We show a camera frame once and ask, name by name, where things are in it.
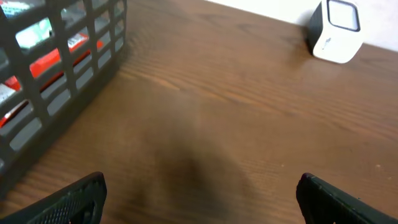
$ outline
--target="wooden table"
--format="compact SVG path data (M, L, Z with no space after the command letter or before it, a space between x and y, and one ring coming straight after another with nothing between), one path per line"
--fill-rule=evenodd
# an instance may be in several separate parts
M311 172L398 217L398 54L316 59L302 28L199 0L131 0L120 70L1 203L93 171L103 223L304 223Z

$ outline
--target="gray plastic basket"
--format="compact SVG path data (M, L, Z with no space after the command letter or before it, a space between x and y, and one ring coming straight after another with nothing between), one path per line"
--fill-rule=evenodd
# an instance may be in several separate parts
M5 57L0 63L0 83L15 76L22 87L0 101L0 118L24 103L0 129L0 198L114 75L114 58L126 36L126 0L26 1L32 7L16 16L7 18L10 12L0 10L0 53ZM52 28L49 37L29 50L21 49L16 35L47 19ZM70 51L68 41L78 33L89 39ZM55 49L61 61L33 77L30 65ZM43 90L60 72L63 75Z

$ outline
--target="small white device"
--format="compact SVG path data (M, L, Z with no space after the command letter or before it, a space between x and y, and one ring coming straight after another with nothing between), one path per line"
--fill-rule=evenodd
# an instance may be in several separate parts
M336 63L350 61L362 46L358 8L350 2L321 0L308 23L312 54Z

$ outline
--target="white wall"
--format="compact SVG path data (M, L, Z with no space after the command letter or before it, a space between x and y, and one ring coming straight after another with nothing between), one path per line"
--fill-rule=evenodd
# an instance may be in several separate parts
M304 25L320 0L207 0ZM345 0L358 6L365 43L398 52L398 0Z

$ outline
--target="red object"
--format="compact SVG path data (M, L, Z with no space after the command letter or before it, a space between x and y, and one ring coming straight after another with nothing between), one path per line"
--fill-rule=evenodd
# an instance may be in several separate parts
M77 34L76 36L72 37L71 39L68 40L69 51L70 52L75 51L80 46L82 46L87 40L88 40L88 36L85 34ZM97 41L97 48L100 48L102 46L103 46L103 43L101 41ZM76 59L76 61L73 63L73 66L77 65L89 54L90 54L90 50L87 50L83 55L81 55L80 57L78 57ZM32 63L30 65L30 72L32 73L32 76L34 78L37 78L44 71L46 71L48 68L50 68L52 65L55 65L59 61L60 61L60 54L58 52L58 49L55 49L55 50L51 51L50 53L48 53L47 55L44 55L43 57L39 58L34 63ZM53 84L55 81L57 81L62 75L63 75L63 72L60 72L60 73L54 75L46 84L44 84L44 86L40 87L40 92L44 91L47 87L49 87L51 84ZM19 82L15 76L7 79L4 84L6 86L8 86L9 88L12 88L15 91L19 91L21 89L21 85L19 84ZM0 127L3 127L25 105L26 104L21 105L20 108L16 109L14 112L12 112L10 117L1 118L0 119Z

